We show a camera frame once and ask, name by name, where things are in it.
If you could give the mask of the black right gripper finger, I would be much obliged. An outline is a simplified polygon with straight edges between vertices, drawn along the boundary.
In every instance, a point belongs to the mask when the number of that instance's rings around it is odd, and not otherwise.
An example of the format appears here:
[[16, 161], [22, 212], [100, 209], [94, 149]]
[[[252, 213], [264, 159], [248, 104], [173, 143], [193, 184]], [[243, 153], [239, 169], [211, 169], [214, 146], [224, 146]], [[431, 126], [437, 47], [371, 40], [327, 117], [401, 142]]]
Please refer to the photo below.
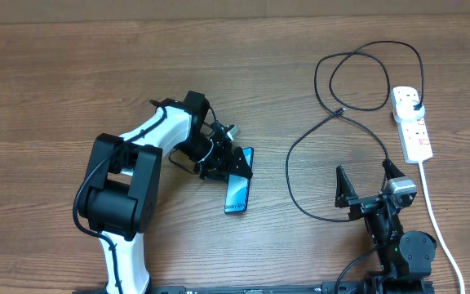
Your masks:
[[400, 171], [389, 158], [383, 160], [382, 166], [384, 168], [386, 180], [405, 176], [405, 174]]
[[338, 208], [348, 207], [352, 200], [358, 199], [358, 195], [342, 166], [336, 168], [336, 179], [335, 206]]

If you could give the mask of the white charger plug adapter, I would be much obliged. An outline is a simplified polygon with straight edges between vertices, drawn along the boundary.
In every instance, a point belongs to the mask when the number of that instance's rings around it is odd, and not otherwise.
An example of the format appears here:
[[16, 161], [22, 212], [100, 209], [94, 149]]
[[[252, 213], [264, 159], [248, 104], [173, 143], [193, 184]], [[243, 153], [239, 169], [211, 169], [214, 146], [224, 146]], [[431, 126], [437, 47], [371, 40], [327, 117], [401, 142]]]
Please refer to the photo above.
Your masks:
[[416, 105], [410, 102], [396, 102], [393, 106], [393, 117], [397, 123], [408, 123], [423, 118], [425, 107], [420, 103]]

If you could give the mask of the white power strip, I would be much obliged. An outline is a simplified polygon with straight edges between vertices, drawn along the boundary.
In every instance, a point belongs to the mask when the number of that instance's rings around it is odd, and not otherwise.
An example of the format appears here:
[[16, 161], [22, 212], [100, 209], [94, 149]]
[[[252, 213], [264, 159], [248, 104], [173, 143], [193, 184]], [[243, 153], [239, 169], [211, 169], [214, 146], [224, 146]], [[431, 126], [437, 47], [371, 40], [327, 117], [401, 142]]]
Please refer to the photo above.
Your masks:
[[[393, 106], [396, 102], [420, 103], [419, 94], [413, 87], [394, 87], [390, 94]], [[432, 146], [424, 117], [415, 121], [397, 123], [402, 153], [406, 163], [422, 163], [432, 157]]]

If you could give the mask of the blue Samsung Galaxy smartphone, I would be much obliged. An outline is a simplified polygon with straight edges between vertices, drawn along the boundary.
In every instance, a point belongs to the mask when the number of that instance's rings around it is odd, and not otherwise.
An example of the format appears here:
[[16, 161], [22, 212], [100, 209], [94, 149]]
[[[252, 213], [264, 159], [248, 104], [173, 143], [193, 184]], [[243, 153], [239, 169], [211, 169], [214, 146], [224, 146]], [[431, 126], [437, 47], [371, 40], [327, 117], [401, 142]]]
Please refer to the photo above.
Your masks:
[[[243, 149], [246, 161], [252, 167], [254, 149], [247, 147]], [[245, 212], [248, 205], [251, 180], [246, 178], [229, 175], [228, 188], [224, 204], [224, 212], [226, 214], [235, 214]]]

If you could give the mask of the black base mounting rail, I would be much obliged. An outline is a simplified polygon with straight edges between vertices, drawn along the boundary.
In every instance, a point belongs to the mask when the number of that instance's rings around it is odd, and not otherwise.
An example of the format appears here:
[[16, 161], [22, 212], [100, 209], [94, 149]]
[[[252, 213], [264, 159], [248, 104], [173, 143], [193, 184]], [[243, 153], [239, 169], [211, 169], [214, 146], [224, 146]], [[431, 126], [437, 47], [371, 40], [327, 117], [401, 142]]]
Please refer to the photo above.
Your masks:
[[387, 294], [434, 294], [435, 290], [431, 282], [406, 284], [385, 282], [382, 287], [376, 289], [367, 286], [361, 281], [345, 281], [339, 284], [335, 290], [335, 282], [324, 282], [320, 286], [271, 286], [271, 287], [202, 287], [185, 288], [184, 286], [151, 287], [152, 294], [362, 294], [362, 293], [387, 293]]

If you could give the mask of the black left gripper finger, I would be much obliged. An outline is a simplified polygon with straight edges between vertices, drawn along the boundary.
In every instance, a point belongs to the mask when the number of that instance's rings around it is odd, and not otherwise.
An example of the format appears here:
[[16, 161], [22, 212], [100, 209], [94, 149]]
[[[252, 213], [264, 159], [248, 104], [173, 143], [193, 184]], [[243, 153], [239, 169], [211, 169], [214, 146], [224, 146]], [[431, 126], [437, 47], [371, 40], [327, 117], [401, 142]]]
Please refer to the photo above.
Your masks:
[[228, 156], [228, 174], [240, 176], [250, 180], [253, 176], [253, 172], [249, 163], [246, 161], [243, 149], [241, 147], [236, 147], [232, 153]]
[[203, 170], [200, 172], [199, 177], [202, 180], [216, 180], [220, 182], [228, 182], [229, 174], [225, 171], [219, 171], [218, 169]]

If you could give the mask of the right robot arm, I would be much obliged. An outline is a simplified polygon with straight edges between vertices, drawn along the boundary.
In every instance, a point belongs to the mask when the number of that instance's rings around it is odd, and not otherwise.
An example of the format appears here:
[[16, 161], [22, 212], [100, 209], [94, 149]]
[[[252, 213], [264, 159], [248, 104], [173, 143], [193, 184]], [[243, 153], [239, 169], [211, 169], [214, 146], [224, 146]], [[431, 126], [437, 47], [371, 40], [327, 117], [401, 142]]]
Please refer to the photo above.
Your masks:
[[[352, 261], [337, 278], [333, 293], [433, 293], [425, 279], [432, 272], [437, 241], [422, 231], [405, 231], [399, 212], [409, 207], [417, 194], [416, 184], [390, 159], [382, 162], [384, 187], [378, 194], [359, 197], [341, 166], [336, 168], [335, 206], [348, 208], [348, 219], [363, 219], [373, 248]], [[380, 271], [371, 271], [363, 280], [343, 283], [345, 274], [372, 253], [379, 258]]]

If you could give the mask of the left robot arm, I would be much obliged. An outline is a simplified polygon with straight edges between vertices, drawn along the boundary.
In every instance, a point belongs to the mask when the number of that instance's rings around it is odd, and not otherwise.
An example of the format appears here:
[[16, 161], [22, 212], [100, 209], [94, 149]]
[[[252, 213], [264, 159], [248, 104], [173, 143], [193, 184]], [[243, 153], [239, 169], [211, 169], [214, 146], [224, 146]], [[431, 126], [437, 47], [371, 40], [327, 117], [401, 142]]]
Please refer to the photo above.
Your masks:
[[225, 213], [247, 209], [255, 151], [234, 145], [237, 126], [218, 120], [207, 125], [206, 116], [215, 111], [199, 92], [153, 105], [154, 115], [134, 130], [96, 137], [73, 201], [73, 223], [99, 239], [104, 251], [108, 282], [102, 293], [151, 292], [144, 233], [157, 206], [162, 160], [174, 152], [188, 157], [200, 179], [227, 185]]

